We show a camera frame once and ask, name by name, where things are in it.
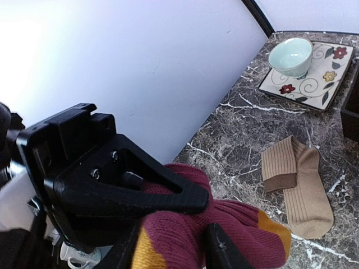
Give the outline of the green ceramic bowl on plate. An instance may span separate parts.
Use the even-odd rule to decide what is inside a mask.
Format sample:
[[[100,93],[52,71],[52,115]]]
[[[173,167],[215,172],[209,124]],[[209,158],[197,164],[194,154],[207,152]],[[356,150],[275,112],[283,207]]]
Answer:
[[[305,38],[290,38],[276,45],[268,62],[272,69],[288,77],[301,77],[312,64],[314,47]]]

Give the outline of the black compartment storage box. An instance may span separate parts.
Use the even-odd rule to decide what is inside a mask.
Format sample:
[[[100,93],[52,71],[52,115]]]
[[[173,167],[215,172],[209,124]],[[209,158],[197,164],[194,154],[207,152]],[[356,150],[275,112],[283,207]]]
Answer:
[[[340,117],[344,137],[358,142],[358,68],[340,110]]]

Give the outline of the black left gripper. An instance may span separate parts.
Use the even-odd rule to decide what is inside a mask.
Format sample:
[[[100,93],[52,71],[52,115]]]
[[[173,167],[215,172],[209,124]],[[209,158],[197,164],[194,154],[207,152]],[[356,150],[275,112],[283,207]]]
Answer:
[[[77,104],[25,128],[1,105],[1,223],[30,226],[39,196],[69,242],[113,242],[153,212],[201,213],[208,191],[116,133],[114,116]]]

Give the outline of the brown sock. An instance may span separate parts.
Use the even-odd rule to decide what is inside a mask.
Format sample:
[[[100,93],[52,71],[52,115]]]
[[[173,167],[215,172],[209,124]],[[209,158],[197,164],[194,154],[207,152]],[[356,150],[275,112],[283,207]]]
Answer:
[[[319,239],[334,224],[334,215],[319,175],[320,155],[289,136],[261,154],[265,193],[282,191],[291,232]]]

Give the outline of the magenta striped sock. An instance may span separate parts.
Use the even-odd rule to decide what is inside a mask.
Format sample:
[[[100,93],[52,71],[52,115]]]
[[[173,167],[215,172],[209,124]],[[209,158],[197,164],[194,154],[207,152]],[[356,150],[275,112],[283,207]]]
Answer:
[[[145,216],[130,267],[204,268],[212,245],[230,261],[243,257],[252,268],[279,268],[288,260],[291,233],[256,207],[210,194],[202,213]]]

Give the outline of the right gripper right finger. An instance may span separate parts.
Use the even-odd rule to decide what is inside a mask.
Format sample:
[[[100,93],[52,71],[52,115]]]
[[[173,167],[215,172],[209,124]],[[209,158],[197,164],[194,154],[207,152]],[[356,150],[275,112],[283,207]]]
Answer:
[[[254,268],[217,223],[209,224],[202,236],[207,269]]]

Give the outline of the black left corner post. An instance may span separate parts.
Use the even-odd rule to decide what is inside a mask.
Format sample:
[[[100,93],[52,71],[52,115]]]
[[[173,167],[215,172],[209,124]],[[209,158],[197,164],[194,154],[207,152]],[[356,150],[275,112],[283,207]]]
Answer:
[[[275,33],[275,30],[273,29],[271,23],[254,0],[242,0],[242,3],[256,20],[257,24],[260,26],[267,38],[269,38],[273,33]]]

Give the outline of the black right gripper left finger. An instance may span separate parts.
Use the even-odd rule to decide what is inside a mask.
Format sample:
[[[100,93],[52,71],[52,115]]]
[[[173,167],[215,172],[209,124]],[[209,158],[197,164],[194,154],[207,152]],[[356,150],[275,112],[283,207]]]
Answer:
[[[136,221],[130,228],[125,228],[119,239],[109,250],[107,255],[94,269],[128,269],[131,268],[136,244],[141,230],[141,222]]]

